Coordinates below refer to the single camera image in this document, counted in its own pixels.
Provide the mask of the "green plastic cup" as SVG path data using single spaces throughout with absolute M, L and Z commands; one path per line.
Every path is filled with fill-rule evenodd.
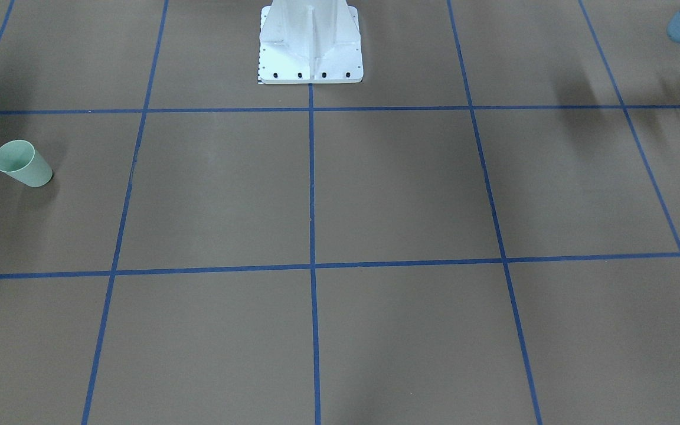
M 31 188 L 46 185 L 54 176 L 48 162 L 27 140 L 11 140 L 0 147 L 0 172 Z

